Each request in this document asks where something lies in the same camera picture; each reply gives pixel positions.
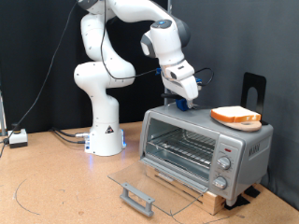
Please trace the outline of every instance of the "wooden table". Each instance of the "wooden table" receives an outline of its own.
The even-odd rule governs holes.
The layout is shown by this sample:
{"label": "wooden table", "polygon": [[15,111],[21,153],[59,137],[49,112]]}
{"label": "wooden table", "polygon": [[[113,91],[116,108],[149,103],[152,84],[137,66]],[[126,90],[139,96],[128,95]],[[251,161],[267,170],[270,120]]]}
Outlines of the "wooden table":
{"label": "wooden table", "polygon": [[299,223],[298,211],[261,185],[256,199],[247,197],[250,204],[216,216],[195,205],[174,217],[155,207],[153,217],[136,212],[107,176],[139,160],[141,124],[121,125],[128,147],[112,157],[87,154],[83,145],[53,133],[29,134],[29,147],[6,147],[0,160],[0,223]]}

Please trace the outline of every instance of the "oven dial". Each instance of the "oven dial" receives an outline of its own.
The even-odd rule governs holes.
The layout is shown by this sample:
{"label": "oven dial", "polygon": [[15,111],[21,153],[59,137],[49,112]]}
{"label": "oven dial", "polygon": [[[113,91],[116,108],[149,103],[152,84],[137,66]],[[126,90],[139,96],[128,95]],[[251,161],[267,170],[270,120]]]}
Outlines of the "oven dial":
{"label": "oven dial", "polygon": [[219,189],[226,189],[227,187],[227,182],[226,179],[223,177],[219,176],[213,181],[213,185],[215,185]]}
{"label": "oven dial", "polygon": [[217,160],[217,164],[223,169],[227,170],[231,167],[231,162],[227,157],[221,157]]}

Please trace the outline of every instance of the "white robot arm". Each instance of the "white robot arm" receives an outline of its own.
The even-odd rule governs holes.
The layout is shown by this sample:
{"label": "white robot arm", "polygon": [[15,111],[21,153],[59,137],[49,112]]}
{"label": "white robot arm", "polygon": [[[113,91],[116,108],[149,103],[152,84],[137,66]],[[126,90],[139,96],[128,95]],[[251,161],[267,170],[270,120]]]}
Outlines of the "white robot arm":
{"label": "white robot arm", "polygon": [[78,4],[90,12],[81,21],[81,33],[87,55],[95,61],[79,65],[74,74],[93,104],[93,126],[85,151],[114,155],[121,152],[119,104],[106,95],[106,89],[131,85],[135,69],[114,51],[107,33],[102,43],[105,23],[115,16],[127,22],[155,21],[142,36],[141,47],[145,55],[159,59],[164,85],[188,101],[198,96],[194,70],[181,51],[190,32],[184,22],[150,0],[79,0]]}

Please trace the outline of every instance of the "wooden block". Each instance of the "wooden block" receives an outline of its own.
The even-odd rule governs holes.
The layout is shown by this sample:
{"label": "wooden block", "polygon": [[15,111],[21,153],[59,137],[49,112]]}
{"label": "wooden block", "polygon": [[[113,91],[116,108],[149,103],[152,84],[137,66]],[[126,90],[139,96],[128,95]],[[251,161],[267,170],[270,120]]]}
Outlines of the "wooden block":
{"label": "wooden block", "polygon": [[[150,166],[147,167],[147,176],[190,201],[194,201],[200,195],[200,192],[196,189],[186,186],[186,184],[171,176],[164,175]],[[194,202],[194,204],[211,215],[217,214],[224,207],[224,203],[224,198],[209,191],[204,193],[202,197],[199,197],[197,201]]]}

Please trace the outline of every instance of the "toast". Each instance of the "toast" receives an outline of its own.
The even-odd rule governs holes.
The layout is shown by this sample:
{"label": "toast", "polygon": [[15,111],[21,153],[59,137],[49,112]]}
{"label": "toast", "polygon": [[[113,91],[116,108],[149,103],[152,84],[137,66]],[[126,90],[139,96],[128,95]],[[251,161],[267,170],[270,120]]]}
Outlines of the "toast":
{"label": "toast", "polygon": [[259,121],[261,115],[242,106],[225,106],[211,110],[213,119],[227,123],[241,123],[247,121]]}

